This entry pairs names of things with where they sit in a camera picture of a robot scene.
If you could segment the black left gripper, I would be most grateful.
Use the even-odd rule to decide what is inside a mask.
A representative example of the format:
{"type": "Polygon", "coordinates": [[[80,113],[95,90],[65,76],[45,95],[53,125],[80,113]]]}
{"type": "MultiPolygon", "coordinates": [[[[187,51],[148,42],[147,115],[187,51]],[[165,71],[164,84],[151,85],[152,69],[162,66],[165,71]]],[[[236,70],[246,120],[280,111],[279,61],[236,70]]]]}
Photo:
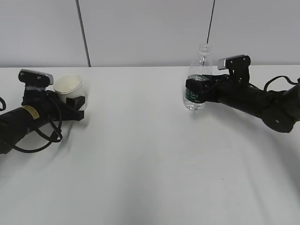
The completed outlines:
{"type": "Polygon", "coordinates": [[[32,106],[42,118],[54,121],[81,121],[84,119],[85,96],[60,100],[54,91],[24,91],[22,105],[32,106]]]}

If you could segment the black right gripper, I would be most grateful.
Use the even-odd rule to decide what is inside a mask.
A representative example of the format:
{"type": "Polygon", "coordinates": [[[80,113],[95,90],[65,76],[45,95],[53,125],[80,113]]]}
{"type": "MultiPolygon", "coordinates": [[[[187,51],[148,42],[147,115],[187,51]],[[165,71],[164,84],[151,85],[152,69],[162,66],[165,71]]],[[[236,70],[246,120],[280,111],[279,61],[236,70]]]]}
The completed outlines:
{"type": "Polygon", "coordinates": [[[186,89],[194,94],[201,93],[203,102],[218,102],[220,96],[231,95],[236,90],[251,86],[249,82],[243,82],[227,74],[204,75],[204,77],[208,80],[186,80],[186,89]]]}

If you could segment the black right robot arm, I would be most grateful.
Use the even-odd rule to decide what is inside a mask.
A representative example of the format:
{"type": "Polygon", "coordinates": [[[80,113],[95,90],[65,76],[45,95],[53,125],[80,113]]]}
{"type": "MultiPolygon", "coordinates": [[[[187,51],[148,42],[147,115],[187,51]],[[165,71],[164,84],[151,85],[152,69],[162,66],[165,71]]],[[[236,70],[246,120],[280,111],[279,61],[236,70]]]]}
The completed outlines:
{"type": "Polygon", "coordinates": [[[259,89],[230,75],[204,75],[201,80],[188,78],[187,98],[191,102],[224,104],[260,118],[280,133],[290,133],[300,120],[300,84],[289,90],[259,89]]]}

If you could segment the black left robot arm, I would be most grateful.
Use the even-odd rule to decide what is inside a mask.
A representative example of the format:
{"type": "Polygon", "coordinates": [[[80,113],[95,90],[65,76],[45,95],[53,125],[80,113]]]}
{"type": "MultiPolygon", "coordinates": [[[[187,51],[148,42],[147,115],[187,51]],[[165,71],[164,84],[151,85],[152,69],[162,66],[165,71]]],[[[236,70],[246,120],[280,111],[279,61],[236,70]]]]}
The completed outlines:
{"type": "Polygon", "coordinates": [[[12,149],[36,153],[52,143],[59,143],[63,138],[62,122],[81,121],[84,111],[80,108],[84,103],[84,96],[67,98],[63,102],[54,91],[26,90],[22,106],[0,116],[0,153],[7,154],[12,149]],[[16,144],[31,132],[36,132],[48,143],[34,150],[18,147],[16,144]]]}

